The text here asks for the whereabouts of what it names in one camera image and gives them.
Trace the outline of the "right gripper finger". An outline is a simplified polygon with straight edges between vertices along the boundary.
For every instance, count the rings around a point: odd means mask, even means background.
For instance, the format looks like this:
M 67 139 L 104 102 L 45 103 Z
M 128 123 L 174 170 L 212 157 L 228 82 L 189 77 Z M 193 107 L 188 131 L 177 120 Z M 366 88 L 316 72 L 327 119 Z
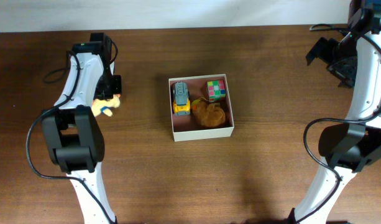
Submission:
M 314 59 L 318 58 L 325 64 L 331 65 L 341 59 L 339 54 L 339 42 L 335 39 L 325 39 L 321 37 L 311 50 L 306 54 L 307 66 L 311 65 Z
M 354 88 L 355 81 L 354 80 L 348 80 L 348 81 L 340 81 L 338 87 L 341 88 Z

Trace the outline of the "yellow plush rabbit toy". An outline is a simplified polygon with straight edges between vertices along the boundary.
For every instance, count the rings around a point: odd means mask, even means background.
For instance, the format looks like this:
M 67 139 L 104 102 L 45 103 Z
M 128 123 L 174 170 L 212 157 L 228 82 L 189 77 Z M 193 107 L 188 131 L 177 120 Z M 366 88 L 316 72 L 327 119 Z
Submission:
M 113 98 L 108 100 L 99 100 L 95 99 L 91 106 L 92 113 L 94 117 L 97 117 L 101 114 L 105 114 L 106 116 L 112 116 L 112 108 L 120 107 L 120 94 L 114 95 Z

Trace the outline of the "yellow grey toy truck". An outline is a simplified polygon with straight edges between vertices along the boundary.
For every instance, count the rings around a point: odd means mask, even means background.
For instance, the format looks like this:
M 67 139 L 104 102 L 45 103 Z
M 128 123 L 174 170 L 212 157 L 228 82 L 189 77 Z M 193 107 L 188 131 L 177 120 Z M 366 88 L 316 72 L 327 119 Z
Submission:
M 174 115 L 190 115 L 190 93 L 185 82 L 176 82 L 173 85 L 173 112 Z

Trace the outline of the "multicoloured puzzle cube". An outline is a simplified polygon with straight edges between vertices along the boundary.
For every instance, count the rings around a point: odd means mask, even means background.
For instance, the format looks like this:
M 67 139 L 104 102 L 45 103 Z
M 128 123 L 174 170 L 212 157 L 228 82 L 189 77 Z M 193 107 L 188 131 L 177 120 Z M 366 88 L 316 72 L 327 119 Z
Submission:
M 213 80 L 206 82 L 206 90 L 209 102 L 220 101 L 227 95 L 224 80 Z

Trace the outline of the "brown plush toy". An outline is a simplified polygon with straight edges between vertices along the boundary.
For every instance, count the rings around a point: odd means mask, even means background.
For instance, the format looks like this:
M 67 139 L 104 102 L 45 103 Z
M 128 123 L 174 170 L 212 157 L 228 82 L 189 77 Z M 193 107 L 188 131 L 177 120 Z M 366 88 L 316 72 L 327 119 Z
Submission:
M 205 128 L 217 128 L 226 122 L 225 111 L 214 103 L 200 102 L 192 113 L 196 122 Z

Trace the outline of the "yellow wooden rattle drum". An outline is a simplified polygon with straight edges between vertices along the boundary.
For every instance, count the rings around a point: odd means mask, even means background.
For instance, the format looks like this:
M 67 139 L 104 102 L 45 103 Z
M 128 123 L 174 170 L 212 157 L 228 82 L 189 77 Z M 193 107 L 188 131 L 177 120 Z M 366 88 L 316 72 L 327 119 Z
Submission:
M 195 110 L 197 108 L 197 105 L 200 102 L 208 102 L 208 100 L 204 97 L 199 97 L 199 98 L 195 99 L 194 101 L 191 102 L 191 109 Z

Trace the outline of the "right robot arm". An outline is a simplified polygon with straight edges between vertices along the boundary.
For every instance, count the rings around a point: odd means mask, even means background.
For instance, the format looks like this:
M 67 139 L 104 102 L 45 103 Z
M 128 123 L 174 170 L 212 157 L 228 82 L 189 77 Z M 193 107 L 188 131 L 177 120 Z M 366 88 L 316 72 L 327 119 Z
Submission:
M 316 176 L 285 223 L 327 223 L 345 186 L 381 159 L 381 0 L 351 1 L 347 27 L 315 24 L 310 31 L 344 36 L 341 41 L 320 38 L 306 61 L 321 59 L 342 86 L 353 89 L 353 97 L 344 119 L 320 118 L 306 126 L 304 139 L 312 125 L 332 123 L 320 135 L 320 158 L 310 154 L 319 164 Z

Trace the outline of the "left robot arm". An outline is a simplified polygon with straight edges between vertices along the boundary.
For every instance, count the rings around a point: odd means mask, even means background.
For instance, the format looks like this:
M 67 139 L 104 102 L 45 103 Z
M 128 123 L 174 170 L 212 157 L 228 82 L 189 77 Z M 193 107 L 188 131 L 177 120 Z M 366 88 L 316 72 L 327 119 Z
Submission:
M 117 223 L 104 188 L 101 167 L 105 144 L 92 107 L 112 107 L 122 93 L 121 77 L 114 74 L 117 46 L 104 33 L 92 33 L 88 42 L 67 53 L 64 89 L 52 108 L 42 112 L 49 157 L 76 192 L 85 223 Z

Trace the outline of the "white cardboard box red interior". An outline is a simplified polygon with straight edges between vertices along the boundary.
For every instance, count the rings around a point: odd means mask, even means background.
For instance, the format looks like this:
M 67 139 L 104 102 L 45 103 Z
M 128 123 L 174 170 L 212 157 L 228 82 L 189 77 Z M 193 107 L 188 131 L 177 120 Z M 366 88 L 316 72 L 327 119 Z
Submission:
M 227 121 L 220 128 L 203 128 L 197 124 L 195 117 L 191 115 L 174 115 L 173 112 L 173 93 L 172 88 L 176 82 L 185 82 L 190 92 L 190 100 L 193 101 L 199 97 L 206 97 L 206 86 L 208 81 L 222 80 L 224 83 L 226 97 L 221 103 L 224 111 L 227 111 Z M 171 122 L 173 140 L 175 142 L 180 141 L 192 141 L 200 139 L 212 139 L 212 138 L 225 138 L 230 137 L 234 130 L 234 119 L 232 113 L 231 98 L 229 94 L 229 87 L 227 84 L 226 74 L 216 75 L 202 75 L 193 77 L 181 77 L 181 78 L 169 78 L 168 89 L 170 91 L 170 109 L 171 109 Z

